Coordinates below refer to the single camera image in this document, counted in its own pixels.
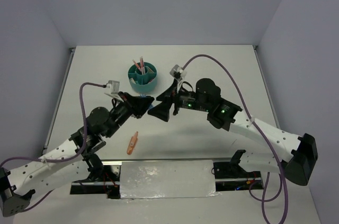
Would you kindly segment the blue highlighter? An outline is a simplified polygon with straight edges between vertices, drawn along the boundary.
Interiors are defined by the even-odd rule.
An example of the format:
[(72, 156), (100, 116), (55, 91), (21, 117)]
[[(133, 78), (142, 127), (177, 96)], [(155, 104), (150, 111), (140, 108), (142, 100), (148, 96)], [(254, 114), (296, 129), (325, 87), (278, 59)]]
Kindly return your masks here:
[[(140, 94), (140, 97), (147, 97), (148, 95), (146, 94)], [(151, 104), (147, 110), (151, 110), (154, 106)]]

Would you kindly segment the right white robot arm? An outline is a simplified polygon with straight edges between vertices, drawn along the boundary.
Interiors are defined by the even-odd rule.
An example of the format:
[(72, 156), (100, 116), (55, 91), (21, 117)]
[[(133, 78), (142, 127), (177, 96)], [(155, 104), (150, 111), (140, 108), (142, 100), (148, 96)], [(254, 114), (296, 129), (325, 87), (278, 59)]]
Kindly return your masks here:
[(274, 149), (271, 155), (255, 155), (238, 150), (233, 155), (230, 171), (236, 177), (247, 172), (283, 173), (290, 182), (306, 186), (318, 160), (315, 138), (280, 130), (248, 115), (240, 106), (221, 97), (221, 89), (209, 78), (197, 81), (195, 91), (178, 88), (177, 80), (157, 96), (159, 104), (148, 114), (169, 121), (170, 109), (177, 115), (180, 109), (207, 113), (207, 120), (216, 129), (236, 133), (258, 144)]

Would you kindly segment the orange highlighter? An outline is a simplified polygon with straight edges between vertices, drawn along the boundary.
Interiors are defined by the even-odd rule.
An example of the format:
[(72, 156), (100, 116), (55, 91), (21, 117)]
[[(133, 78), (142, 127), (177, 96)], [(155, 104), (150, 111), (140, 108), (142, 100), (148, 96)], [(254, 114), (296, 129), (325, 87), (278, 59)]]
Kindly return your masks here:
[(135, 134), (130, 139), (130, 142), (128, 144), (128, 148), (127, 148), (127, 151), (126, 151), (126, 153), (128, 155), (131, 155), (133, 153), (133, 151), (136, 147), (137, 141), (138, 141), (138, 131), (136, 131)]

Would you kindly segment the orange slim pen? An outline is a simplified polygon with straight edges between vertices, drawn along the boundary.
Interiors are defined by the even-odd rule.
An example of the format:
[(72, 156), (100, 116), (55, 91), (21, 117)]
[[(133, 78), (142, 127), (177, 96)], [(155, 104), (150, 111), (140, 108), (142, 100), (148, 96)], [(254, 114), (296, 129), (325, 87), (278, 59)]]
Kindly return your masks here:
[(141, 74), (143, 75), (145, 73), (145, 71), (144, 71), (144, 62), (143, 62), (142, 57), (139, 58), (139, 69), (141, 71)]

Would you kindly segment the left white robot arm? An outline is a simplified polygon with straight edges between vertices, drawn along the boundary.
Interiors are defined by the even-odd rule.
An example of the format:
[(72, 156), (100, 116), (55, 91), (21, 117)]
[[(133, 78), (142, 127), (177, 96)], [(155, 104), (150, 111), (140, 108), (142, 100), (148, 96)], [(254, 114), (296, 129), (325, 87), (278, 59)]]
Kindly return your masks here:
[(96, 154), (130, 118), (140, 119), (154, 98), (131, 96), (119, 92), (117, 104), (108, 110), (93, 109), (86, 124), (61, 145), (20, 167), (1, 168), (1, 212), (11, 217), (24, 212), (30, 203), (45, 193), (73, 181), (98, 181), (104, 174), (103, 164)]

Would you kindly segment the red slim pen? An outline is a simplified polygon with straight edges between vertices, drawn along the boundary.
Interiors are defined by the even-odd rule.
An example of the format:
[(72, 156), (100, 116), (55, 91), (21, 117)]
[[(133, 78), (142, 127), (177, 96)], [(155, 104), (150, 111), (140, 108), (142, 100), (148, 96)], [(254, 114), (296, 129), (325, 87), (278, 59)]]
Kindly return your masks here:
[(137, 69), (142, 73), (142, 68), (140, 67), (140, 65), (135, 60), (132, 60), (132, 61), (135, 64), (135, 66), (137, 67)]

